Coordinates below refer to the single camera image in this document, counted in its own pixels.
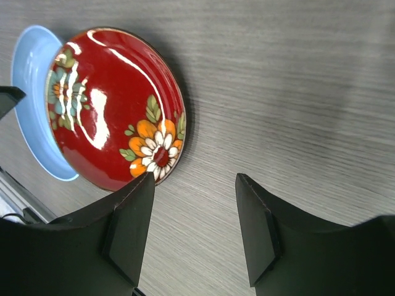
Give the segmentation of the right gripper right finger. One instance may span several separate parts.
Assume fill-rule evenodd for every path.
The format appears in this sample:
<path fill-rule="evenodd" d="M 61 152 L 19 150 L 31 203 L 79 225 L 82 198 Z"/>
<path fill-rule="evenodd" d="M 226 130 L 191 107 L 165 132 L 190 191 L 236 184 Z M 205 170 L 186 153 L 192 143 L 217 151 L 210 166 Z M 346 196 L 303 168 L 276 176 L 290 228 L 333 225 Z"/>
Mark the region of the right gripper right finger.
<path fill-rule="evenodd" d="M 235 181 L 257 295 L 393 295 L 394 217 L 344 226 L 297 208 L 248 175 Z"/>

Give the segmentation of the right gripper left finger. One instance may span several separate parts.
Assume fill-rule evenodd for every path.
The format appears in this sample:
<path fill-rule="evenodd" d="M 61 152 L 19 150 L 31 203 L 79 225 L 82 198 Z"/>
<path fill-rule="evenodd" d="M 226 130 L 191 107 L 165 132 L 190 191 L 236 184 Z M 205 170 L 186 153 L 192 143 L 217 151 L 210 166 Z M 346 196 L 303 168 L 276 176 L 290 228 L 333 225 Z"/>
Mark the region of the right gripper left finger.
<path fill-rule="evenodd" d="M 1 218 L 2 295 L 141 295 L 138 287 L 154 201 L 144 173 L 49 223 Z"/>

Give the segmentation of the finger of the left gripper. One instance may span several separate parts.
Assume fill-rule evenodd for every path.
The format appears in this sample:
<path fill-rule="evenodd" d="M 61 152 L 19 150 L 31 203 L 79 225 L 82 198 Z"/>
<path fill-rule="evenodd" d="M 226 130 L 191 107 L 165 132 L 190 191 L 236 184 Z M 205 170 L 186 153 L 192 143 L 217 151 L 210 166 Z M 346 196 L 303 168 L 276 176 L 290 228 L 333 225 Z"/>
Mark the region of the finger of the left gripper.
<path fill-rule="evenodd" d="M 1 86 L 0 119 L 5 117 L 25 96 L 26 93 L 16 86 Z"/>

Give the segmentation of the blue plate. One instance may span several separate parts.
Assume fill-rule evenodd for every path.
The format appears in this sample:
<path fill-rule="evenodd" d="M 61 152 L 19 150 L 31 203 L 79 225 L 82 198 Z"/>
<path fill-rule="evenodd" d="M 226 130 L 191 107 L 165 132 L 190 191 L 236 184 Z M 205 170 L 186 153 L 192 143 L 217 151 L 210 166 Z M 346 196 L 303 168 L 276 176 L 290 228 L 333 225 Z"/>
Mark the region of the blue plate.
<path fill-rule="evenodd" d="M 14 46 L 10 82 L 25 94 L 15 108 L 21 134 L 36 161 L 55 179 L 73 181 L 78 173 L 61 154 L 46 114 L 46 77 L 62 41 L 41 25 L 24 29 Z"/>

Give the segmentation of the red floral plate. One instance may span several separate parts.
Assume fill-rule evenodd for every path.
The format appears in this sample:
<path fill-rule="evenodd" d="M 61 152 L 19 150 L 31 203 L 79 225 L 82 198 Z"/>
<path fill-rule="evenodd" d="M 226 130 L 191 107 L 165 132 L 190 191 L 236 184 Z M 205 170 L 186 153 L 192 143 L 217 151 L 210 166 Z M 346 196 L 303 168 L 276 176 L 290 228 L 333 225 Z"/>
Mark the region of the red floral plate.
<path fill-rule="evenodd" d="M 70 38 L 50 64 L 45 103 L 61 154 L 101 189 L 116 191 L 147 172 L 162 183 L 185 146 L 179 83 L 160 53 L 129 31 L 96 27 Z"/>

